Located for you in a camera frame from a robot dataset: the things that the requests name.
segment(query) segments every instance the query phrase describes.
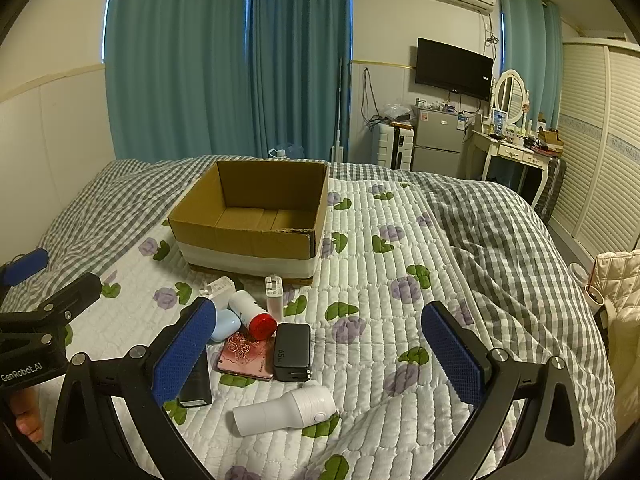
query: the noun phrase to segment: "white charger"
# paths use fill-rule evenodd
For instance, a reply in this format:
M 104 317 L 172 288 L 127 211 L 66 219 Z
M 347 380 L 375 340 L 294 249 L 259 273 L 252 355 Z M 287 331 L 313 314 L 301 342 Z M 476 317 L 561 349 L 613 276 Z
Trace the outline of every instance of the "white charger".
M 328 420 L 334 413 L 334 396 L 327 387 L 313 380 L 277 399 L 234 408 L 236 426 L 242 436 L 283 428 L 306 428 Z
M 284 292 L 282 278 L 272 274 L 264 279 L 264 289 L 267 295 L 267 312 L 278 323 L 283 320 Z
M 216 310 L 224 310 L 229 306 L 229 298 L 236 291 L 236 284 L 228 276 L 222 276 L 214 282 L 203 282 L 200 295 L 211 300 Z

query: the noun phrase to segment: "floor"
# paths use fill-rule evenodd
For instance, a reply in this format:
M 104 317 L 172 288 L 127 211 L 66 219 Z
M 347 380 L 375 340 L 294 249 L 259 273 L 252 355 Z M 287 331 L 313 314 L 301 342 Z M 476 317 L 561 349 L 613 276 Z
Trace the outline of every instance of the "floor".
M 558 234 L 552 228 L 548 226 L 547 228 L 549 229 L 549 234 L 551 234 L 551 237 L 553 238 L 554 243 L 556 244 L 556 248 L 558 249 L 560 256 L 562 256 L 562 259 L 564 260 L 564 262 L 567 265 L 572 264 L 573 262 L 580 262 L 578 257 L 568 247 L 568 245 L 562 241 L 562 239 L 558 236 Z

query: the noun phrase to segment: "blue gripper pad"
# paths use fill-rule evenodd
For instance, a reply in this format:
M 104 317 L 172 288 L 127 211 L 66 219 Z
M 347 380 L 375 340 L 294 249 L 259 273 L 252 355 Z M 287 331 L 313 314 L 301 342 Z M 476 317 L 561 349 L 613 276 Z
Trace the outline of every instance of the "blue gripper pad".
M 43 248 L 31 251 L 23 257 L 6 265 L 0 285 L 16 286 L 36 272 L 40 272 L 49 263 L 49 253 Z
M 450 325 L 457 322 L 452 316 L 447 322 L 434 303 L 424 307 L 421 321 L 422 333 L 458 397 L 462 402 L 478 407 L 484 398 L 482 368 Z
M 210 300 L 196 298 L 200 306 L 174 337 L 154 367 L 151 393 L 159 406 L 174 400 L 216 327 L 216 308 Z

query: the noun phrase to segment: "blue curtain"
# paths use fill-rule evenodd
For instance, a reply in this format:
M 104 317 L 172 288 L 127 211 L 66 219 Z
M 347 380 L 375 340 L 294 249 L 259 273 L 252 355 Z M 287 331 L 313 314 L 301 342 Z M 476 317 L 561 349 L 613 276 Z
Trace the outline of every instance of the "blue curtain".
M 110 0 L 106 89 L 118 158 L 258 155 L 246 0 Z
M 105 70 L 116 156 L 266 156 L 291 142 L 326 159 L 340 57 L 349 88 L 348 1 L 110 0 Z M 347 98 L 343 111 L 348 120 Z
M 263 153 L 290 142 L 327 160 L 339 82 L 341 145 L 348 137 L 350 0 L 253 0 L 252 20 L 254 125 Z
M 504 20 L 503 70 L 513 68 L 529 90 L 527 119 L 542 112 L 558 126 L 562 81 L 562 30 L 558 6 L 542 0 L 500 0 Z

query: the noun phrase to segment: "wardrobe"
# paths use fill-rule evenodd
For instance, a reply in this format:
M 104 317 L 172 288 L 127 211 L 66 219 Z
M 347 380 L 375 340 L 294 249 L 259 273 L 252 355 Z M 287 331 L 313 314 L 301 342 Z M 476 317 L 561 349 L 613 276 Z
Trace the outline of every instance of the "wardrobe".
M 564 42 L 558 120 L 567 169 L 550 227 L 591 258 L 640 236 L 640 47 Z

